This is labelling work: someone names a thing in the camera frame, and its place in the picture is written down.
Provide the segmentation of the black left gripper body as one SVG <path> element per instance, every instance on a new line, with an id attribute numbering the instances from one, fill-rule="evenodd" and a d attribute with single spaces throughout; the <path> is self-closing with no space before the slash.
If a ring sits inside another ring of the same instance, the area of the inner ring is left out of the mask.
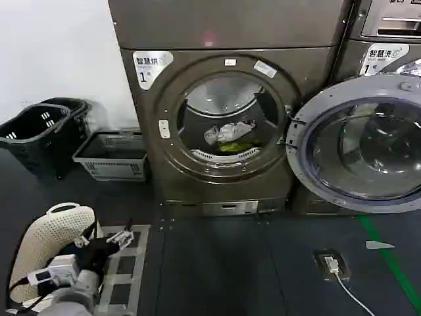
<path id="1" fill-rule="evenodd" d="M 88 270 L 103 274 L 108 257 L 115 253 L 116 244 L 114 242 L 107 242 L 107 238 L 92 239 L 82 249 L 78 266 L 81 271 Z"/>

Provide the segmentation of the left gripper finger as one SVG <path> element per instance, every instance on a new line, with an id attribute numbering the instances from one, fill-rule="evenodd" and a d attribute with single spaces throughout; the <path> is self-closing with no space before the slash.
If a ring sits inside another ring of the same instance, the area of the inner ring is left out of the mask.
<path id="1" fill-rule="evenodd" d="M 95 231 L 93 226 L 87 227 L 83 232 L 75 237 L 74 239 L 74 245 L 77 248 L 84 248 L 89 244 L 89 241 L 91 239 L 95 238 Z"/>
<path id="2" fill-rule="evenodd" d="M 124 248 L 127 248 L 133 240 L 134 232 L 132 231 L 132 220 L 130 219 L 121 231 L 108 237 L 106 243 L 117 245 L 119 250 L 123 250 Z"/>

